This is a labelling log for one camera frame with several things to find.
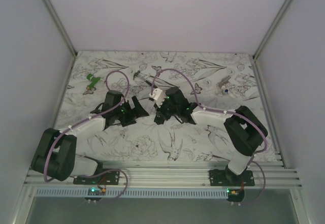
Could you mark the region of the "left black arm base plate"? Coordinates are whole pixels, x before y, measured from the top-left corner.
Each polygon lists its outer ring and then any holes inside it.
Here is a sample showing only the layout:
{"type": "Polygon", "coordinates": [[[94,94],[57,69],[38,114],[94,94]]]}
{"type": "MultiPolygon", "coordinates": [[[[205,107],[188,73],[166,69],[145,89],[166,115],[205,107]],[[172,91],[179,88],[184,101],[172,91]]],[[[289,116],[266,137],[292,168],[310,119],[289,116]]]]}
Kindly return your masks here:
{"type": "Polygon", "coordinates": [[[91,177],[77,176],[73,180],[75,185],[117,185],[120,172],[108,172],[108,169],[95,171],[91,177]]]}

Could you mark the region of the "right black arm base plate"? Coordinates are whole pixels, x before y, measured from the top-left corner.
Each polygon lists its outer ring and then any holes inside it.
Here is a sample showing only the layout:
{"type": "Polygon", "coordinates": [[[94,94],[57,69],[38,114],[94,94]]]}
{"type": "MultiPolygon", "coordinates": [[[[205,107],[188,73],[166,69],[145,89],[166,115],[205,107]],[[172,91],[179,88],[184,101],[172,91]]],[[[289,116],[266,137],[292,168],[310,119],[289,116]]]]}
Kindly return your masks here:
{"type": "Polygon", "coordinates": [[[246,170],[241,175],[236,175],[230,170],[214,169],[209,171],[211,186],[255,186],[253,172],[246,170]]]}

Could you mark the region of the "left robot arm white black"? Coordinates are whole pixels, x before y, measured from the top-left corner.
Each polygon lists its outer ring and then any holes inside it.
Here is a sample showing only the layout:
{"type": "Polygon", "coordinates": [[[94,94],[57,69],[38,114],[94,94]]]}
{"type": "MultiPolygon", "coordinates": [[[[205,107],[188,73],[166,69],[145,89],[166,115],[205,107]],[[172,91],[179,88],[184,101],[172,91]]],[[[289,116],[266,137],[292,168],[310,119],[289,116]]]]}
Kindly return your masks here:
{"type": "Polygon", "coordinates": [[[31,162],[31,169],[46,175],[46,179],[64,181],[68,177],[84,176],[92,184],[103,180],[104,172],[99,161],[87,156],[77,156],[80,143],[104,131],[118,121],[121,126],[136,123],[136,119],[149,113],[141,106],[136,96],[132,97],[133,107],[123,99],[121,92],[107,92],[103,103],[91,111],[86,122],[56,130],[46,129],[39,141],[31,162]]]}

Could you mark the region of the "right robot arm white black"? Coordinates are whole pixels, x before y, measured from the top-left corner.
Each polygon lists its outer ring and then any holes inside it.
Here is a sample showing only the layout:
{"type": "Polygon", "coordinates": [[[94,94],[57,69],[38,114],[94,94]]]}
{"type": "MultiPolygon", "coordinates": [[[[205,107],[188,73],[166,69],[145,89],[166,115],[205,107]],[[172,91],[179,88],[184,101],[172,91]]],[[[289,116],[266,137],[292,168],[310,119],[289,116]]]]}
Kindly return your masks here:
{"type": "Polygon", "coordinates": [[[262,144],[265,149],[268,146],[267,129],[246,106],[236,110],[206,108],[197,102],[190,103],[178,87],[166,91],[154,88],[149,97],[154,101],[156,124],[163,124],[171,117],[176,117],[181,123],[224,126],[235,148],[225,173],[229,185],[238,185],[257,148],[262,144]]]}

